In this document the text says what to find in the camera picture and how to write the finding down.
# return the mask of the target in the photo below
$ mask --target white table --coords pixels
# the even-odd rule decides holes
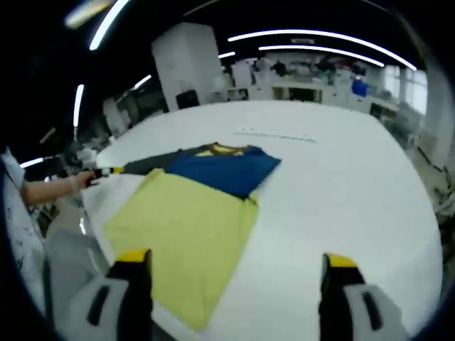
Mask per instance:
[[[318,340],[326,251],[357,261],[365,279],[402,309],[410,333],[426,323],[441,288],[437,221],[416,170],[378,121],[313,103],[206,105],[144,121],[97,162],[121,166],[214,141],[256,145],[282,163],[262,186],[260,213],[242,258],[207,328],[197,333],[203,340]],[[137,175],[117,175],[83,193],[110,261],[100,226],[140,182]],[[158,304],[153,317],[177,340],[195,339]]]

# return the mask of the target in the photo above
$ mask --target human hand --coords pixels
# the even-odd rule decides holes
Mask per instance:
[[[74,177],[78,190],[86,188],[89,180],[94,180],[95,178],[95,172],[93,170],[84,170]]]

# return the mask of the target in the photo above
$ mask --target shirt sleeve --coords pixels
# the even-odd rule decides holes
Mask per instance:
[[[21,189],[23,186],[23,180],[26,174],[26,170],[20,167],[19,163],[11,154],[9,149],[6,150],[5,154],[1,155],[1,159],[14,185],[18,189]]]

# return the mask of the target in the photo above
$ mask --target human arm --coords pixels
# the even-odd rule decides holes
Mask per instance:
[[[95,173],[88,170],[74,176],[74,185],[69,178],[49,182],[33,181],[28,183],[24,181],[21,196],[28,206],[36,206],[45,202],[54,202],[59,197],[86,188],[87,180],[93,178],[95,178]]]

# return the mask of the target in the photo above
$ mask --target window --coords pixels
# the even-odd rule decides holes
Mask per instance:
[[[427,112],[427,74],[424,71],[405,70],[406,92],[405,101],[418,112]]]
[[[400,68],[398,66],[387,65],[384,67],[384,88],[393,97],[400,97]]]

